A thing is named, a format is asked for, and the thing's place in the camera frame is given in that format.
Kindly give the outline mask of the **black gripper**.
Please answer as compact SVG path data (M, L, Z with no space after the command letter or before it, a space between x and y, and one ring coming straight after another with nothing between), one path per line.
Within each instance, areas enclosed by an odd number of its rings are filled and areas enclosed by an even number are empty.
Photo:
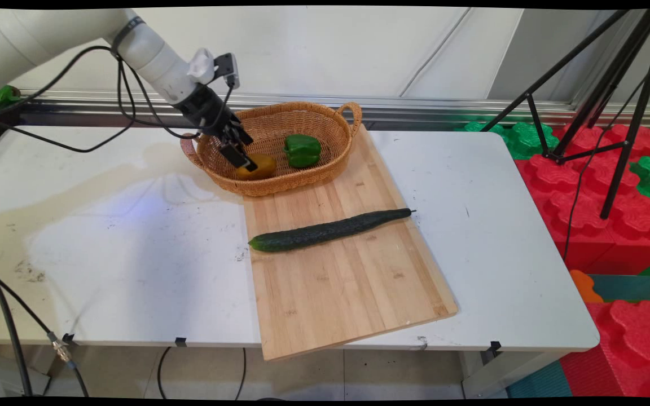
M236 169L244 167L248 172L258 169L243 147L252 144L253 138L214 90L206 85L196 85L189 96L175 104L175 108L196 128L221 141L219 153L230 165Z

